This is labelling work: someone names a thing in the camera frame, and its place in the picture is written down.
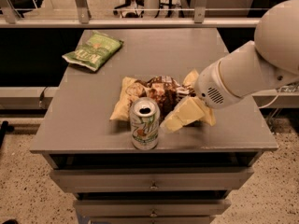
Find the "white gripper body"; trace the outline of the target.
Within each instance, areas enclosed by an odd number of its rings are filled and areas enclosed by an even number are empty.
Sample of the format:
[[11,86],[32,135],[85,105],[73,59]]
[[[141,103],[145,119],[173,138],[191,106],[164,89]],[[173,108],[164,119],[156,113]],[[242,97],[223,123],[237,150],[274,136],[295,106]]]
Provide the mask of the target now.
[[220,72],[221,60],[206,67],[194,83],[196,95],[213,109],[225,108],[241,101],[224,85]]

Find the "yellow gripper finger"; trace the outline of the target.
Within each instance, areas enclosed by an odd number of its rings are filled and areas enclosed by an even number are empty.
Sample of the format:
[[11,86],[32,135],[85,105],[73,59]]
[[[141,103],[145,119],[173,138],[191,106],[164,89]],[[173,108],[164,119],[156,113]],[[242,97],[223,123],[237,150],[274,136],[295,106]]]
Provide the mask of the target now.
[[206,115],[207,107],[197,97],[187,96],[181,99],[161,123],[160,127],[166,133],[173,133]]
[[199,77],[199,74],[196,69],[193,69],[183,80],[184,87],[194,87],[195,81]]

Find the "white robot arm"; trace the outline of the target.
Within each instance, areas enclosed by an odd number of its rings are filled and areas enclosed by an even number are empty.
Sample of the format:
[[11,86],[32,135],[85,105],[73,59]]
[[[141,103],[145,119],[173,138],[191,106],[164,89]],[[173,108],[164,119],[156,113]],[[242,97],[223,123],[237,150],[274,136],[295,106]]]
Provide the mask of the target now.
[[194,72],[195,95],[184,97],[161,123],[173,133],[196,121],[211,126],[213,111],[257,91],[280,88],[299,78],[299,0],[270,8],[257,24],[254,39],[201,72]]

